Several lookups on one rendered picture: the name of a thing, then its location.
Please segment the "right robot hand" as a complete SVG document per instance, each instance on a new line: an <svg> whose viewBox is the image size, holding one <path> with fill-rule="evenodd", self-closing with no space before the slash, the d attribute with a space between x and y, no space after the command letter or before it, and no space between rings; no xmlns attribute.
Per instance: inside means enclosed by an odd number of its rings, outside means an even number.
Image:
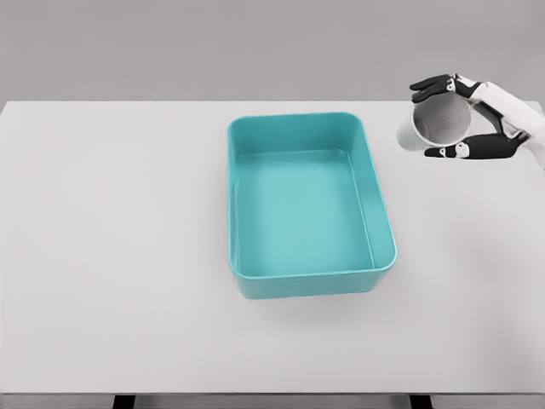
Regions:
<svg viewBox="0 0 545 409"><path fill-rule="evenodd" d="M476 81L459 73L444 73L409 86L411 101L421 103L436 95L456 94L473 106L481 106L498 121L495 133L469 135L446 147L429 147L429 158L490 160L512 158L528 149L545 170L545 113L532 109L518 97L490 81Z"/></svg>

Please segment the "white paper cup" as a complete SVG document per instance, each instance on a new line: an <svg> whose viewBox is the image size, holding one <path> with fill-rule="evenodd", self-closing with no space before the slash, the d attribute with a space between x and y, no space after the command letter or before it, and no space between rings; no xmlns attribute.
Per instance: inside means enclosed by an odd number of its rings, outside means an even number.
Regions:
<svg viewBox="0 0 545 409"><path fill-rule="evenodd" d="M465 137L472 120L470 104L457 94L435 95L412 103L396 137L406 151L423 151L455 144Z"/></svg>

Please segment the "teal plastic basket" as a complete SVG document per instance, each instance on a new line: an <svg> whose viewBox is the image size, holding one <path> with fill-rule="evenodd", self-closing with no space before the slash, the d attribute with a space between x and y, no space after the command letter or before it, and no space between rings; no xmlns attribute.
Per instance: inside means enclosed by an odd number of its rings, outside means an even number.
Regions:
<svg viewBox="0 0 545 409"><path fill-rule="evenodd" d="M350 112L235 118L227 248L249 299L377 287L398 252L363 121Z"/></svg>

